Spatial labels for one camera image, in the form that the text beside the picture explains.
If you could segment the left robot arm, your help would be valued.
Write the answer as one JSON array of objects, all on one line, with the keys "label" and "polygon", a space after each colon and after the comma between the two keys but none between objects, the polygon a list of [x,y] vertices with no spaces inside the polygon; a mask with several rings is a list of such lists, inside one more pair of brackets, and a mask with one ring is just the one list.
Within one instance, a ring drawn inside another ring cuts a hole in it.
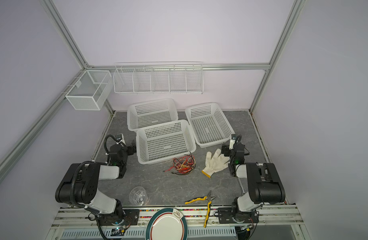
[{"label": "left robot arm", "polygon": [[137,152],[136,141],[127,146],[124,135],[105,136],[103,146],[107,160],[104,163],[85,161],[71,164],[55,192],[58,203],[84,209],[99,226],[136,225],[139,212],[124,210],[120,200],[110,198],[98,190],[100,180],[116,180],[125,176],[128,157]]}]

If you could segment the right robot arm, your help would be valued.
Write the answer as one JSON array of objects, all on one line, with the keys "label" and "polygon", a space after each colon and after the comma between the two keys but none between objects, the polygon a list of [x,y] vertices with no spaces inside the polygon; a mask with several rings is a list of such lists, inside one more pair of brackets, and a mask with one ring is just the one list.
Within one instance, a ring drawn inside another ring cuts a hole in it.
[{"label": "right robot arm", "polygon": [[230,143],[222,145],[222,154],[229,157],[231,176],[247,180],[248,190],[235,198],[229,208],[218,208],[215,215],[221,224],[256,224],[259,222],[258,208],[265,204],[285,202],[285,190],[273,163],[246,163],[246,147],[242,136],[232,134]]}]

